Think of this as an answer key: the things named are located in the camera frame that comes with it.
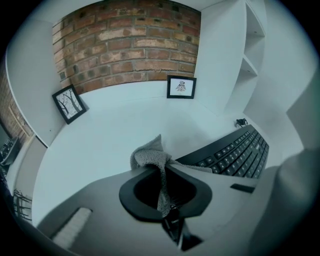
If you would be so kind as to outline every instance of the gray cloth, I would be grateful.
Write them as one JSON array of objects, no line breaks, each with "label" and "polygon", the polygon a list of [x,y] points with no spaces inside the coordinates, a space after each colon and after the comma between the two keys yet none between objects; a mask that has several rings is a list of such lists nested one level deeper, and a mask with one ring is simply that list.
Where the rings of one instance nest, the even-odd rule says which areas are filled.
[{"label": "gray cloth", "polygon": [[155,165],[159,168],[159,171],[161,173],[161,190],[159,194],[157,210],[162,213],[162,217],[168,215],[170,206],[174,204],[173,202],[171,202],[167,190],[167,179],[165,171],[166,164],[177,164],[198,171],[212,173],[212,170],[210,168],[183,165],[175,160],[172,160],[171,157],[171,155],[164,152],[161,143],[161,134],[159,134],[155,139],[151,140],[147,144],[138,147],[130,157],[130,165],[132,170],[139,167],[144,167],[146,165]]}]

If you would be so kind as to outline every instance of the black keyboard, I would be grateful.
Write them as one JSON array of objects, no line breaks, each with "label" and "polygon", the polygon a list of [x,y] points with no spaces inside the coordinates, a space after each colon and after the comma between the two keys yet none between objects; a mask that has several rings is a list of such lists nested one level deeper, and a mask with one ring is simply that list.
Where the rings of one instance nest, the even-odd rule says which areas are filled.
[{"label": "black keyboard", "polygon": [[268,152],[264,138],[247,125],[177,161],[211,168],[214,174],[258,179],[265,169]]}]

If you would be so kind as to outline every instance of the framed tree drawing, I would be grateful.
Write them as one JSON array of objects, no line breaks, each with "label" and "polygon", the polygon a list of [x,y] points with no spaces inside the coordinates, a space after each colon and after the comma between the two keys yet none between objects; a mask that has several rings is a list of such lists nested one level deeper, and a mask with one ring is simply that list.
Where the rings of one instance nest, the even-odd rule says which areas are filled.
[{"label": "framed tree drawing", "polygon": [[87,111],[72,84],[56,92],[52,97],[67,124]]},{"label": "framed tree drawing", "polygon": [[197,79],[193,77],[168,75],[167,98],[193,99],[195,97]]}]

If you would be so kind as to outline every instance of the white ceiling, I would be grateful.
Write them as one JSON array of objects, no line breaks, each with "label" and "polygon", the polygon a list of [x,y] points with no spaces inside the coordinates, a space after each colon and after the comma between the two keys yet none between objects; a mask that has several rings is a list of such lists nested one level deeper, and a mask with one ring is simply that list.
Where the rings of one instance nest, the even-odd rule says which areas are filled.
[{"label": "white ceiling", "polygon": [[[225,0],[175,0],[198,11],[223,1]],[[75,10],[96,2],[99,0],[44,0],[29,18],[55,23]]]}]

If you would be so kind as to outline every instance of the white shelving unit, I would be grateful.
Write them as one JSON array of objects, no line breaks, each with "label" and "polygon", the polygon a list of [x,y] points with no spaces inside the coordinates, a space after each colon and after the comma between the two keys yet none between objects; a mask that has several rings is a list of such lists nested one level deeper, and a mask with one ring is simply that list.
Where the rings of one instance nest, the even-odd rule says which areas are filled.
[{"label": "white shelving unit", "polygon": [[262,67],[267,27],[266,9],[263,0],[246,0],[245,46],[240,71],[231,92],[224,114],[243,112],[258,82]]}]

